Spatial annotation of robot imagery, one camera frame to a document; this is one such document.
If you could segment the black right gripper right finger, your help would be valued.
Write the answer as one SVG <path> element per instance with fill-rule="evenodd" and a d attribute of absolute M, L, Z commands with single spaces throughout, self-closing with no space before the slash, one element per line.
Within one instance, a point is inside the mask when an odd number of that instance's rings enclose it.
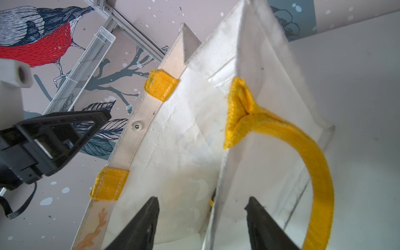
<path fill-rule="evenodd" d="M 299 250 L 255 197 L 245 210 L 252 250 Z"/>

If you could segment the white pouch with yellow handles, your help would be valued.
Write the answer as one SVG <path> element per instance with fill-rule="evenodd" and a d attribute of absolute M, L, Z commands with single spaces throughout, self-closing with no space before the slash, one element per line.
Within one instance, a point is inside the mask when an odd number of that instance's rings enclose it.
<path fill-rule="evenodd" d="M 74 250 L 105 250 L 152 196 L 153 250 L 251 250 L 251 196 L 299 250 L 327 248 L 333 126 L 266 1 L 239 1 L 204 42 L 182 25 L 144 90 L 96 177 Z"/>

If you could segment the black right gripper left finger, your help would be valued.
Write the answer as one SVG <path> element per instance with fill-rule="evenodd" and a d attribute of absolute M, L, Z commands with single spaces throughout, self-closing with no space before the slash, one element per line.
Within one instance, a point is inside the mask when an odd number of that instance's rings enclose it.
<path fill-rule="evenodd" d="M 105 250 L 152 250 L 158 216 L 158 198 L 152 196 Z"/>

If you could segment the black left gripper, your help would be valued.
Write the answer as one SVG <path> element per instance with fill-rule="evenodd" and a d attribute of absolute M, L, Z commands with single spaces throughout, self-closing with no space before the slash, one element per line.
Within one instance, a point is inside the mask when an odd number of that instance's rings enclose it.
<path fill-rule="evenodd" d="M 15 190 L 64 168 L 111 119 L 108 110 L 55 112 L 1 131 L 1 187 Z"/>

